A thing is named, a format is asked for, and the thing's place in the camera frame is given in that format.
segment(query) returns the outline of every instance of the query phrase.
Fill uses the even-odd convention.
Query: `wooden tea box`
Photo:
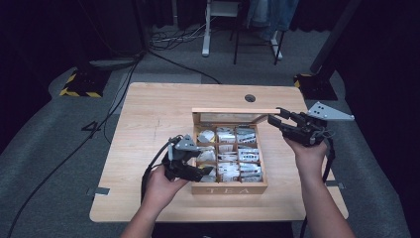
[[[192,193],[264,193],[268,181],[257,125],[275,113],[277,109],[192,108],[192,138],[202,151],[192,166],[213,167],[209,176],[192,183]]]

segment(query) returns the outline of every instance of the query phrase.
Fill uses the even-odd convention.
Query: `white desk frame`
[[[207,0],[206,30],[204,33],[203,51],[202,51],[202,55],[204,57],[210,56],[211,17],[237,17],[238,4],[239,2],[220,2],[220,1]],[[277,32],[275,32],[274,36],[270,40],[272,44],[272,52],[274,53],[274,55],[277,53],[277,49],[278,49],[276,37],[277,37]],[[281,52],[278,54],[278,59],[279,60],[283,59],[283,55],[281,54]]]

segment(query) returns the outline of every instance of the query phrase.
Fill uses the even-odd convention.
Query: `gray carpet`
[[[292,86],[296,73],[309,72],[328,32],[288,32],[282,46],[283,60],[274,66],[269,48],[240,48],[233,65],[234,43],[230,32],[212,35],[210,57],[201,56],[202,39],[157,52],[170,60],[203,71],[224,84]],[[73,68],[50,86],[52,101],[42,108],[16,135],[0,156],[0,237],[6,237],[19,208],[37,185],[89,135],[87,124],[101,122],[118,97],[128,68],[113,71],[102,98],[58,96]],[[208,76],[146,55],[135,70],[134,81],[215,83]],[[338,74],[331,78],[338,101],[324,104],[351,113],[345,88]],[[310,107],[314,101],[306,101]],[[118,237],[125,223],[94,223],[89,219],[92,197],[89,187],[99,183],[119,114],[112,115],[39,189],[23,210],[12,237]],[[358,237],[409,237],[398,195],[377,165],[356,122],[331,122],[336,131],[337,160],[333,172],[346,188],[342,195],[349,222]],[[300,221],[293,222],[295,236]]]

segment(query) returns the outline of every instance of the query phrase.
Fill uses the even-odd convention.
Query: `hand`
[[[149,176],[142,206],[148,206],[161,212],[187,183],[188,180],[185,179],[168,180],[164,176],[164,166],[158,166]]]
[[[304,147],[297,142],[284,138],[295,154],[296,166],[299,174],[304,178],[322,179],[322,163],[327,152],[324,142],[317,146]]]

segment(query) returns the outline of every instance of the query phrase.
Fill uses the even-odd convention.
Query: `person's left arm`
[[[127,225],[121,238],[152,236],[155,222],[161,211],[167,207],[176,193],[188,180],[169,181],[164,176],[164,167],[158,166],[149,176],[147,190],[142,205]]]

